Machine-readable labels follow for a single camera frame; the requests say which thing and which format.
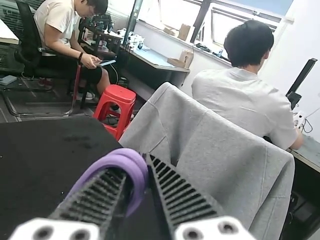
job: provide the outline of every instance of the young man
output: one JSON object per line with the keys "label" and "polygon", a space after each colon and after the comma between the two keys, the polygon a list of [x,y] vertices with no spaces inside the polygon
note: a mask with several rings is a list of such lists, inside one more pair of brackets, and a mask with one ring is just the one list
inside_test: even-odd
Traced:
{"label": "young man", "polygon": [[298,149],[303,144],[295,128],[289,100],[258,78],[258,71],[274,44],[270,28],[249,20],[232,29],[225,41],[232,68],[206,70],[192,84],[192,95],[223,118],[276,146]]}
{"label": "young man", "polygon": [[[34,14],[42,45],[70,58],[44,53],[40,65],[65,71],[66,78],[76,76],[77,60],[83,64],[81,78],[96,84],[100,94],[110,84],[108,72],[98,67],[101,60],[87,54],[75,37],[79,17],[92,17],[107,11],[108,0],[45,0]],[[82,98],[84,81],[80,81],[78,99]]]}

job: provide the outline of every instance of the white t-shirt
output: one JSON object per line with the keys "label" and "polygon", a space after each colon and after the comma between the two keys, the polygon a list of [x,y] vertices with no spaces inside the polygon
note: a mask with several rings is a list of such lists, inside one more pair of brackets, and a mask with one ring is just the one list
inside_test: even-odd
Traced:
{"label": "white t-shirt", "polygon": [[70,38],[79,15],[74,0],[46,0],[36,10],[34,21],[38,28],[42,46],[45,47],[45,24],[59,30],[61,41],[70,47]]}
{"label": "white t-shirt", "polygon": [[289,100],[252,72],[233,67],[206,70],[192,84],[195,100],[276,146],[287,149],[297,139]]}

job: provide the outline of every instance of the purple rubber band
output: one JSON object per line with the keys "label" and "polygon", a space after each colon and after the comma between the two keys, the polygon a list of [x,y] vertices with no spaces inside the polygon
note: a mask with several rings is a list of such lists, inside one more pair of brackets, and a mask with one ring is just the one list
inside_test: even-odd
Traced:
{"label": "purple rubber band", "polygon": [[133,182],[133,193],[131,195],[131,201],[128,205],[126,216],[131,215],[140,205],[143,200],[146,189],[146,178],[148,175],[148,168],[145,160],[139,155],[132,154],[133,150],[127,151],[126,148],[117,149],[116,152],[112,151],[106,156],[103,156],[98,161],[93,163],[76,181],[70,192],[68,198],[72,193],[78,191],[88,180],[90,180],[98,172],[107,168],[120,168],[127,172]]}
{"label": "purple rubber band", "polygon": [[138,152],[131,148],[119,148],[109,153],[109,155],[111,154],[122,155],[132,159],[142,171],[144,181],[146,183],[148,182],[148,167],[145,160],[143,159],[143,157],[141,157],[141,155]]}

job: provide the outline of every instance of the black shorts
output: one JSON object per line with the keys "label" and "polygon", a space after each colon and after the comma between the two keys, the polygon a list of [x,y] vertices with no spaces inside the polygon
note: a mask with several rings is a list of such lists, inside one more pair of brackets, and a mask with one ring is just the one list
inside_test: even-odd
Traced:
{"label": "black shorts", "polygon": [[[75,79],[77,71],[77,60],[63,57],[63,56],[42,56],[40,67],[50,68],[63,72],[66,79]],[[88,69],[84,66],[81,67],[80,78],[87,80],[91,84],[99,83],[102,76],[102,68]]]}

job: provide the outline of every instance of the black hair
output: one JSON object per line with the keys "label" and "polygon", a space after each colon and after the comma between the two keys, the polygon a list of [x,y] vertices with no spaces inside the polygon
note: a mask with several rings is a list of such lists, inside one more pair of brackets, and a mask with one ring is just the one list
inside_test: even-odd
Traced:
{"label": "black hair", "polygon": [[108,8],[108,0],[87,0],[86,4],[94,7],[95,14],[105,14]]}
{"label": "black hair", "polygon": [[233,67],[260,65],[264,54],[274,45],[271,29],[256,20],[233,28],[224,40],[224,49]]}

